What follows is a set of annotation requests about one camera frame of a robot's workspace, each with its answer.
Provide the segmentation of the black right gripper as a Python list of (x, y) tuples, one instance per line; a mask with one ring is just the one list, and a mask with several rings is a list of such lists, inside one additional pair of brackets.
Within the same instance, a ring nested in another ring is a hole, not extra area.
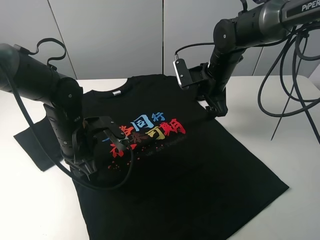
[(196, 89), (195, 100), (205, 101), (208, 118), (224, 117), (228, 113), (225, 84), (217, 81), (208, 70), (208, 63), (189, 69)]

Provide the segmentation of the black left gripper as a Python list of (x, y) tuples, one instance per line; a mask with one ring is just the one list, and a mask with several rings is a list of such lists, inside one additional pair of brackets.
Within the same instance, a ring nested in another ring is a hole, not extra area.
[(66, 121), (63, 131), (63, 157), (70, 172), (78, 180), (96, 182), (99, 176), (94, 148), (98, 145), (97, 134), (91, 135), (85, 119)]

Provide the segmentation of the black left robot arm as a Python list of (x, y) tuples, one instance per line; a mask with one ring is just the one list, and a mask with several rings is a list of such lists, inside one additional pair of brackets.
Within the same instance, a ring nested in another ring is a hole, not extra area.
[(25, 48), (2, 43), (0, 89), (14, 95), (27, 121), (31, 118), (21, 98), (42, 102), (61, 155), (73, 174), (88, 181), (97, 178), (94, 135), (106, 127), (106, 118), (83, 116), (83, 88), (75, 79), (32, 58)]

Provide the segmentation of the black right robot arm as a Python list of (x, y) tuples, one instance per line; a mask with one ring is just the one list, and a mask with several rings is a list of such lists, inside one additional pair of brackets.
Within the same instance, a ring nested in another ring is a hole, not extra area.
[(318, 0), (268, 0), (235, 18), (220, 20), (213, 30), (214, 49), (209, 62), (190, 70), (193, 81), (198, 83), (198, 98), (208, 104), (208, 116), (227, 114), (225, 88), (248, 48), (295, 37), (296, 54), (306, 61), (315, 61), (316, 56), (303, 55), (300, 43), (307, 37), (307, 29), (319, 24)]

